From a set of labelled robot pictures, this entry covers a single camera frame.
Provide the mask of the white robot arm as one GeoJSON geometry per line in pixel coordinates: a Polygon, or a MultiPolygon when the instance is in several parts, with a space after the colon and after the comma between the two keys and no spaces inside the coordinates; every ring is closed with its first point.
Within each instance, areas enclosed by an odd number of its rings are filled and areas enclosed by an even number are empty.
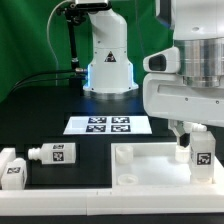
{"type": "MultiPolygon", "coordinates": [[[[163,72],[203,93],[224,90],[224,0],[143,0],[148,20],[133,34],[143,53],[163,54],[163,72]]],[[[127,23],[113,9],[88,13],[92,25],[93,58],[88,65],[84,93],[99,99],[120,99],[139,94],[144,84],[134,81],[127,56],[127,23]]]]}

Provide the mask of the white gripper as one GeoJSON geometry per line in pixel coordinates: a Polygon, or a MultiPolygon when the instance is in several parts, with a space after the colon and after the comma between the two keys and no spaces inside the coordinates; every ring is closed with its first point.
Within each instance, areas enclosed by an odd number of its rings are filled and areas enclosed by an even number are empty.
{"type": "Polygon", "coordinates": [[[149,116],[168,119],[177,145],[187,147],[190,135],[182,121],[224,127],[224,79],[219,87],[196,88],[175,74],[149,73],[143,81],[143,106],[149,116]]]}

